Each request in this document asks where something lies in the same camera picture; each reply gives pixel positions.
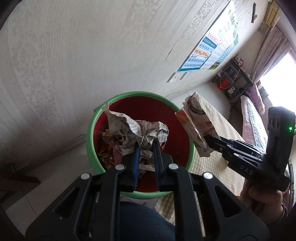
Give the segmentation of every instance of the trash can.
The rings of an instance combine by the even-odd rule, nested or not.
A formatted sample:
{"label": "trash can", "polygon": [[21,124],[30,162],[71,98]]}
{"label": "trash can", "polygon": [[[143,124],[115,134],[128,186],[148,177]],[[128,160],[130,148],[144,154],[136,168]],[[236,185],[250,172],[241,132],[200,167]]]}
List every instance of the trash can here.
{"label": "trash can", "polygon": [[[163,96],[143,91],[123,93],[107,100],[109,109],[121,112],[134,120],[150,122],[161,121],[169,129],[168,140],[163,152],[172,156],[174,163],[191,169],[194,155],[194,145],[187,132],[175,116],[179,108]],[[102,141],[102,132],[108,128],[108,119],[102,111],[104,103],[97,107],[89,124],[86,134],[86,150],[90,164],[97,174],[105,170],[99,162],[96,150],[99,150]],[[159,192],[156,188],[155,173],[146,171],[138,180],[138,186],[133,193],[123,195],[136,199],[153,199],[164,196],[169,192]]]}

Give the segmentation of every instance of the trash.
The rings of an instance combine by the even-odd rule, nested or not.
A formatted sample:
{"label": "trash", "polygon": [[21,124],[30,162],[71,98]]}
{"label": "trash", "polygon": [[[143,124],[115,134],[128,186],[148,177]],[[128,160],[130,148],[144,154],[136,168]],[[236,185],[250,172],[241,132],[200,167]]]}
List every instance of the trash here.
{"label": "trash", "polygon": [[109,123],[109,129],[102,134],[101,149],[97,153],[103,161],[104,168],[108,169],[121,163],[122,157],[132,153],[135,142],[138,142],[141,148],[141,173],[145,170],[155,171],[153,152],[150,149],[154,139],[159,141],[160,150],[164,149],[169,132],[167,125],[159,121],[133,120],[126,114],[110,111],[108,103],[102,110],[107,115]]}
{"label": "trash", "polygon": [[209,148],[204,136],[211,135],[220,139],[210,119],[201,108],[200,95],[194,93],[186,98],[183,107],[175,114],[192,139],[200,157],[210,157],[213,149]]}

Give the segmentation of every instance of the human hand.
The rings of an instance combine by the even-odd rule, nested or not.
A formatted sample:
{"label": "human hand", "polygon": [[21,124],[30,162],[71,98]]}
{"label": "human hand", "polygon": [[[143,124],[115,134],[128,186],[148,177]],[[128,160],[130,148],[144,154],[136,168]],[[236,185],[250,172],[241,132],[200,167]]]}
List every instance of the human hand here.
{"label": "human hand", "polygon": [[283,201],[283,194],[281,191],[260,187],[258,185],[251,185],[250,181],[247,179],[245,179],[240,194],[240,200],[246,205],[246,207],[251,207],[253,200],[264,203],[263,208],[257,216],[265,224],[270,224],[277,220],[284,211],[281,205]]}

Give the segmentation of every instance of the green rim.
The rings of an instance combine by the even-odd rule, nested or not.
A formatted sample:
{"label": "green rim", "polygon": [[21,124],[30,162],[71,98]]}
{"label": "green rim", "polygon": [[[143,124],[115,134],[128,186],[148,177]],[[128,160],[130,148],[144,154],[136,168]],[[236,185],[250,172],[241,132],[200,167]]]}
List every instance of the green rim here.
{"label": "green rim", "polygon": [[[145,96],[145,97],[150,97],[156,100],[159,100],[165,104],[167,104],[169,107],[171,107],[174,111],[178,111],[179,108],[173,104],[171,101],[166,99],[165,97],[155,94],[155,93],[150,93],[150,92],[145,92],[145,91],[132,91],[132,92],[127,92],[123,93],[120,95],[116,95],[112,97],[111,99],[107,100],[106,102],[111,104],[114,103],[115,101],[118,101],[123,98],[131,97],[131,96]],[[87,151],[87,156],[89,158],[89,162],[94,169],[94,171],[97,174],[102,174],[105,172],[104,168],[101,166],[97,156],[96,152],[94,150],[94,139],[93,139],[93,133],[94,133],[94,127],[96,125],[96,122],[101,115],[102,107],[104,106],[105,103],[101,104],[99,107],[94,109],[95,114],[93,115],[93,118],[91,122],[89,123],[88,129],[87,129],[87,134],[86,134],[86,151]],[[193,156],[194,156],[194,145],[192,141],[188,138],[189,140],[189,157],[188,157],[188,162],[186,165],[186,170],[190,171],[192,164],[193,164]],[[153,198],[158,198],[164,195],[169,194],[170,192],[150,192],[150,193],[144,193],[144,192],[137,192],[134,191],[133,193],[126,193],[123,192],[122,194],[124,196],[130,197],[130,198],[135,198],[135,199],[153,199]]]}

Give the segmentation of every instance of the pink curtain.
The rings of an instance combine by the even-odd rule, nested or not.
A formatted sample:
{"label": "pink curtain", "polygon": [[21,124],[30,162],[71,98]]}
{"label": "pink curtain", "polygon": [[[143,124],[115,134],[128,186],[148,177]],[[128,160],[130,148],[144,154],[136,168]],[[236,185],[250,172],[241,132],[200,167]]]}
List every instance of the pink curtain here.
{"label": "pink curtain", "polygon": [[278,27],[267,35],[258,53],[253,67],[252,81],[257,83],[260,78],[271,70],[292,49],[291,44]]}

